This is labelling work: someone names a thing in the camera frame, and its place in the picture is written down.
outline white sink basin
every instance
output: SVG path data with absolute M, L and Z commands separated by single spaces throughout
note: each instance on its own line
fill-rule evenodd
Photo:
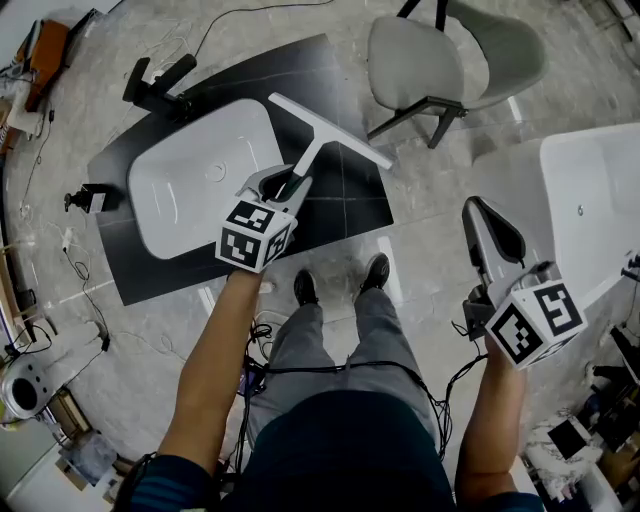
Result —
M 145 151 L 129 171 L 142 240 L 170 259 L 219 236 L 220 209 L 254 172 L 282 165 L 267 109 L 231 103 Z

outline box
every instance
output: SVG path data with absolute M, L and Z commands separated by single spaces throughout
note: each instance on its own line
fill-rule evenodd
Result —
M 512 290 L 487 331 L 517 369 L 555 354 L 587 327 L 562 279 Z

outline sleeve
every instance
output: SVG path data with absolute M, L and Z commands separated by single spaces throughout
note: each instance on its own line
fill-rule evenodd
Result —
M 139 473 L 129 504 L 133 512 L 210 509 L 218 501 L 209 473 L 182 457 L 159 455 Z
M 487 499 L 477 512 L 544 512 L 544 507 L 535 494 L 506 492 Z

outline chair leg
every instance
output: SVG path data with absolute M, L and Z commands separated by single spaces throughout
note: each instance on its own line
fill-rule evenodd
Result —
M 388 121 L 385 121 L 377 128 L 374 128 L 373 130 L 371 130 L 367 134 L 367 139 L 369 140 L 374 139 L 381 133 L 384 133 L 387 130 L 391 130 L 391 128 L 393 128 L 394 126 L 402 123 L 403 121 L 406 121 L 407 119 L 415 116 L 416 114 L 419 114 L 429 106 L 431 106 L 431 104 L 428 101 L 424 101 L 424 102 L 421 101 L 405 110 L 397 110 L 396 114 L 391 119 L 389 119 Z
M 458 112 L 455 109 L 448 108 L 447 110 L 445 110 L 444 114 L 440 116 L 440 121 L 438 122 L 438 128 L 436 128 L 436 131 L 431 137 L 429 144 L 427 144 L 427 147 L 429 149 L 436 148 L 440 140 L 442 140 L 442 137 L 444 136 L 444 134 L 447 133 L 449 126 L 451 126 L 451 123 L 453 123 L 453 120 L 457 116 L 458 116 Z

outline gray floor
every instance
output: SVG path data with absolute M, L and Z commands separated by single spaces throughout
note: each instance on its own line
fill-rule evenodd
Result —
M 77 211 L 65 214 L 62 198 L 86 181 L 89 160 L 144 115 L 121 101 L 128 73 L 138 58 L 150 56 L 150 70 L 157 69 L 188 49 L 194 51 L 208 23 L 224 10 L 272 3 L 125 0 L 80 39 L 71 68 L 54 89 L 51 101 L 56 119 L 22 214 L 19 206 L 26 180 L 43 139 L 21 138 L 9 157 L 5 190 L 10 237 L 21 242 L 20 274 L 24 285 L 36 292 L 40 313 L 58 330 L 95 319 L 86 299 L 78 296 L 81 283 L 60 250 L 61 232 L 67 226 L 75 228 L 75 243 L 90 255 L 88 287 L 107 283 L 92 297 L 113 333 L 112 349 L 73 382 L 72 390 L 91 423 L 131 458 L 157 448 L 171 418 L 183 360 L 207 319 L 198 289 L 209 286 L 216 295 L 223 280 L 124 308 L 110 283 L 94 219 L 83 218 Z M 548 75 L 511 103 L 456 121 L 435 151 L 429 151 L 423 139 L 424 131 L 430 133 L 435 124 L 426 116 L 377 139 L 377 145 L 398 159 L 390 172 L 383 173 L 396 224 L 276 262 L 267 272 L 276 289 L 263 295 L 260 303 L 260 310 L 277 313 L 265 314 L 262 320 L 281 322 L 282 315 L 295 308 L 295 272 L 309 267 L 325 308 L 325 345 L 337 362 L 343 361 L 357 340 L 351 294 L 358 272 L 371 255 L 390 246 L 396 269 L 390 293 L 436 396 L 443 394 L 449 378 L 476 353 L 449 324 L 451 319 L 462 321 L 460 302 L 476 283 L 460 221 L 462 202 L 473 192 L 468 185 L 473 159 L 547 134 L 640 118 L 640 73 L 624 55 L 623 34 L 611 23 L 603 4 L 591 0 L 474 3 L 522 18 L 537 29 L 549 50 Z M 401 4 L 400 0 L 336 0 L 325 7 L 230 15 L 215 25 L 197 70 L 179 87 L 184 89 L 268 49 L 326 32 L 357 95 L 363 122 L 371 128 L 390 112 L 375 104 L 368 88 L 367 34 L 372 20 L 397 12 Z M 434 5 L 423 0 L 415 18 L 432 22 Z M 465 95 L 479 94 L 487 80 L 479 48 L 453 20 L 447 33 L 465 63 Z M 72 247 L 76 260 L 87 262 L 87 253 Z M 627 316 L 632 291 L 630 283 L 621 283 L 603 297 L 588 312 L 589 332 L 531 370 L 525 426 L 584 396 L 584 365 L 596 353 L 600 359 L 614 357 L 611 342 L 601 347 L 598 340 L 609 320 Z M 49 357 L 74 348 L 54 347 Z M 450 476 L 481 373 L 480 367 L 474 369 L 453 392 L 454 433 L 445 464 Z M 239 408 L 234 408 L 227 446 L 234 440 L 238 413 Z

